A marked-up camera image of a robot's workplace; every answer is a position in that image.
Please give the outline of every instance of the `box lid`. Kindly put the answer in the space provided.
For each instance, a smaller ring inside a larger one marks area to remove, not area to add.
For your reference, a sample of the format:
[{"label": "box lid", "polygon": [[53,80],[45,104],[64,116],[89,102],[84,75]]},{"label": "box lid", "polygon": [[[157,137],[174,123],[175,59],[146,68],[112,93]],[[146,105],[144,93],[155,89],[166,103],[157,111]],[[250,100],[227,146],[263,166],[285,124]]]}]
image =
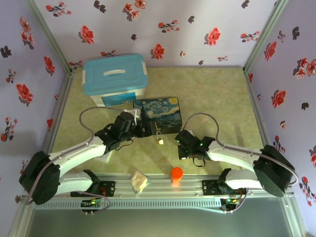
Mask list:
[{"label": "box lid", "polygon": [[90,60],[82,72],[86,95],[103,95],[144,88],[148,76],[144,58],[139,54]]}]

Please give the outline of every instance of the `green table surface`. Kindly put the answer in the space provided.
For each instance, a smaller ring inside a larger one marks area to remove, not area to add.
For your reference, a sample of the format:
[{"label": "green table surface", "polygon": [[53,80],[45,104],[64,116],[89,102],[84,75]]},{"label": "green table surface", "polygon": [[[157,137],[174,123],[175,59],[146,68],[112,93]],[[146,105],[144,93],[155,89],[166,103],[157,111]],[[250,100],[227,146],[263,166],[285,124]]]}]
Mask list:
[{"label": "green table surface", "polygon": [[[147,72],[149,83],[145,98],[178,97],[183,124],[193,113],[209,113],[220,124],[219,139],[222,142],[249,148],[262,147],[241,68],[147,68]],[[63,111],[53,152],[89,138],[90,133],[80,125],[78,118],[82,110],[95,104],[83,93],[81,76],[82,69],[78,69]],[[132,104],[116,108],[131,109]],[[96,109],[84,114],[82,121],[98,131],[114,122],[117,115],[116,111]],[[216,134],[215,123],[200,115],[190,120],[187,130],[191,130],[200,139],[203,136],[215,137]],[[179,160],[175,136],[164,135],[164,145],[158,145],[156,136],[134,139],[131,146],[114,151],[108,163],[91,159],[72,171],[90,169],[95,173],[128,174],[139,169],[146,174],[169,174],[173,167],[178,166],[185,174],[218,175],[224,168],[234,167],[215,161],[207,161],[205,167],[195,167],[192,159]]]}]

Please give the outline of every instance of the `metal frame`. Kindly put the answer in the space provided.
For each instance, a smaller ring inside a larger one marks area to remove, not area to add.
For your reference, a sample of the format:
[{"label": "metal frame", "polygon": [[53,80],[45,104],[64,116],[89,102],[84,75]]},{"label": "metal frame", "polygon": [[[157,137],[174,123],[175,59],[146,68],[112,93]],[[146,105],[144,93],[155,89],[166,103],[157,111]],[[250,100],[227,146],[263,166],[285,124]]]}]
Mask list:
[{"label": "metal frame", "polygon": [[[53,50],[59,56],[63,66],[66,71],[70,73],[67,61],[59,48],[52,32],[49,30],[47,23],[44,20],[41,12],[39,11],[37,5],[32,0],[24,0],[26,5],[29,7],[30,11],[34,14],[39,25],[46,34],[48,41],[50,42]],[[250,100],[254,110],[254,114],[258,123],[259,132],[262,138],[263,144],[269,144],[269,138],[267,136],[266,128],[262,120],[261,113],[257,104],[256,97],[251,89],[249,80],[248,80],[248,71],[252,67],[255,59],[258,54],[261,52],[271,30],[273,29],[275,23],[280,17],[284,7],[286,6],[288,0],[279,0],[277,5],[274,8],[265,29],[260,36],[260,40],[256,44],[255,48],[252,50],[245,67],[245,79],[248,87]],[[48,137],[43,143],[45,151],[48,153],[51,152],[57,131],[58,126],[61,121],[63,110],[66,105],[68,93],[70,86],[73,80],[73,76],[66,76],[62,92],[55,110],[54,116],[54,126],[51,129],[51,133],[48,134]],[[116,191],[114,197],[110,198],[114,203],[113,208],[116,209],[126,209],[126,208],[210,208],[218,205],[219,196],[208,196],[204,197],[202,194],[201,180],[205,179],[216,179],[217,176],[208,176],[208,175],[185,175],[181,181],[179,187],[172,186],[169,176],[167,175],[149,175],[150,184],[143,191],[141,196],[138,199],[135,199],[135,194],[130,183],[129,175],[120,175],[120,174],[97,174],[100,180],[113,180],[116,181]],[[247,198],[276,198],[263,190],[250,190]],[[70,198],[69,194],[62,196],[54,197],[51,202],[48,202],[47,205],[36,206],[31,204],[29,206],[25,205],[25,197],[21,199],[19,208],[16,212],[13,225],[9,237],[25,237],[28,231],[28,226],[32,220],[32,215],[36,209],[78,209],[78,204],[82,199],[85,198]],[[291,228],[292,234],[294,237],[305,236],[305,227],[299,212],[296,199],[293,193],[292,188],[290,187],[287,191],[287,196],[282,198],[282,204],[284,208],[284,214],[288,219],[289,226]]]},{"label": "metal frame", "polygon": [[281,16],[285,6],[287,5],[288,0],[278,0],[276,6],[273,9],[268,21],[266,22],[263,31],[259,37],[258,42],[256,43],[255,47],[251,51],[246,64],[244,66],[244,70],[249,71],[252,67],[253,63],[255,62],[258,55],[262,52],[261,50],[264,48],[264,45],[270,36],[272,29],[274,28],[276,22],[278,21],[279,17]]},{"label": "metal frame", "polygon": [[68,62],[66,60],[66,57],[64,56],[61,48],[59,47],[57,40],[53,33],[51,32],[45,18],[43,17],[38,5],[35,3],[34,0],[23,0],[25,5],[28,7],[34,18],[36,19],[39,27],[44,32],[44,35],[46,36],[51,48],[53,51],[57,54],[57,57],[59,58],[59,62],[62,64],[65,71],[70,75],[71,71],[68,65]]}]

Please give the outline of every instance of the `floral wallpaper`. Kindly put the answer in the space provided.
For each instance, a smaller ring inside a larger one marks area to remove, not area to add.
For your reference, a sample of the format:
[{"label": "floral wallpaper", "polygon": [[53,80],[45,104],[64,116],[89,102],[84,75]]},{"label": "floral wallpaper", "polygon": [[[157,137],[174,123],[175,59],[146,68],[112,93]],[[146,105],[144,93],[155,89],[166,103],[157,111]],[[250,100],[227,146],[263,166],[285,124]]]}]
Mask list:
[{"label": "floral wallpaper", "polygon": [[71,68],[131,53],[149,67],[243,66],[276,2],[33,1]]},{"label": "floral wallpaper", "polygon": [[311,24],[315,8],[314,0],[304,4],[289,0],[249,72],[269,140],[300,177],[293,188],[312,236],[316,236],[316,25]]},{"label": "floral wallpaper", "polygon": [[6,237],[23,192],[19,177],[49,133],[66,72],[24,3],[1,3],[0,236]]}]

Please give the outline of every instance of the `small padlock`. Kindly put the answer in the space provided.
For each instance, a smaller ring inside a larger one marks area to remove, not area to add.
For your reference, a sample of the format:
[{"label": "small padlock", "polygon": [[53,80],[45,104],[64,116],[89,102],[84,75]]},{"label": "small padlock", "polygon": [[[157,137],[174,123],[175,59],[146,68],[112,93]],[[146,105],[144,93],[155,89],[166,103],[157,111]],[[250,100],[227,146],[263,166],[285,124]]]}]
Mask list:
[{"label": "small padlock", "polygon": [[159,144],[159,145],[163,145],[163,138],[162,138],[161,132],[160,132],[160,131],[157,131],[157,132],[156,132],[156,136],[157,136],[158,144]]}]

